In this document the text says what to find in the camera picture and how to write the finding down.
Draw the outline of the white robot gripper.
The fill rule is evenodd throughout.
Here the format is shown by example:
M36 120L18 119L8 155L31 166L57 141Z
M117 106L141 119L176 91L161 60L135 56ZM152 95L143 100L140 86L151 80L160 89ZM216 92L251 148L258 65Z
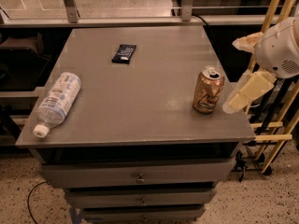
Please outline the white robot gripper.
M289 17L264 34L258 32L240 37L232 45L238 50L255 52L256 63L279 78L299 75L298 17ZM277 78L268 71L247 70L227 96L222 110L227 114L238 112L273 89Z

